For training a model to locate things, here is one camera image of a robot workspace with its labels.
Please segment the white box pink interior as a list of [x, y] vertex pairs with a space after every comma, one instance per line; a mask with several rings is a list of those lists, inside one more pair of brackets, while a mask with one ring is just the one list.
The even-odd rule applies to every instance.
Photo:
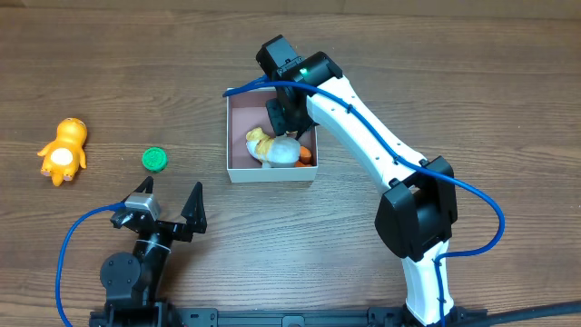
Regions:
[[227, 172], [232, 183], [309, 182], [318, 171], [318, 136], [312, 128], [299, 142], [311, 151], [311, 167], [263, 168], [246, 147], [246, 133], [255, 127], [274, 136], [266, 101], [276, 96], [273, 87], [236, 94], [227, 99]]

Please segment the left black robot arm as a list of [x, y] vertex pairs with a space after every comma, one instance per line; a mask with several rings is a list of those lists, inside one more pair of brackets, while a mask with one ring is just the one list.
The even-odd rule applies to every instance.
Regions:
[[189, 243], [196, 233], [205, 233], [207, 219], [203, 207], [202, 183], [193, 186], [182, 208], [183, 223], [161, 219], [161, 206], [153, 194], [153, 178], [144, 181], [121, 201], [111, 223], [138, 234], [130, 253], [107, 258], [100, 271], [106, 291], [102, 312], [93, 312], [89, 324], [98, 327], [182, 326], [176, 307], [158, 297], [164, 266], [174, 242]]

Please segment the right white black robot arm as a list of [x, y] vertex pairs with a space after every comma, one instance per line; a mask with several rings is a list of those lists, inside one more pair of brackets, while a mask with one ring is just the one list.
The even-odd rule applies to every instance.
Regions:
[[402, 143], [325, 53], [261, 49], [256, 60], [277, 92], [269, 111], [275, 132], [302, 134], [318, 124], [350, 150], [378, 188], [375, 227], [402, 261], [407, 312], [423, 326], [445, 325], [454, 301], [444, 256], [458, 218], [451, 165]]

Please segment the white plush duck toy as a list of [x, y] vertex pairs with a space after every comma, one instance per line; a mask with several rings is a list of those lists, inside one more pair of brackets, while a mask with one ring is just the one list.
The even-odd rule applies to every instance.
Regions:
[[262, 168], [313, 166], [312, 152], [299, 141], [286, 135], [270, 137], [260, 127], [246, 133], [246, 147]]

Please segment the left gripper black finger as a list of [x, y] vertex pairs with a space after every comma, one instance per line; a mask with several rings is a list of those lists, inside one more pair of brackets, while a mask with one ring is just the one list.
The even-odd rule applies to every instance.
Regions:
[[154, 179], [152, 176], [147, 176], [131, 193], [122, 199], [124, 203], [133, 193], [148, 193], [153, 192]]
[[206, 213], [203, 206], [202, 183], [197, 182], [182, 208], [181, 216], [186, 220], [186, 227], [192, 233], [205, 233], [207, 229]]

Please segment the orange dinosaur figure toy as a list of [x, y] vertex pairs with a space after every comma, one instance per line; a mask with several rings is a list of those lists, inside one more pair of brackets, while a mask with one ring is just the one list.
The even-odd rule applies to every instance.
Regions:
[[54, 186], [71, 182], [79, 168], [87, 168], [84, 143], [88, 136], [86, 124], [68, 117], [58, 124], [55, 139], [38, 156], [43, 157], [41, 174], [50, 177]]

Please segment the green round wheel toy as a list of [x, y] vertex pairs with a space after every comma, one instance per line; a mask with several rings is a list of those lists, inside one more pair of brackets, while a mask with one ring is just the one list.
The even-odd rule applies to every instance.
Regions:
[[150, 147], [143, 152], [142, 165], [153, 173], [161, 172], [168, 164], [168, 156], [160, 147]]

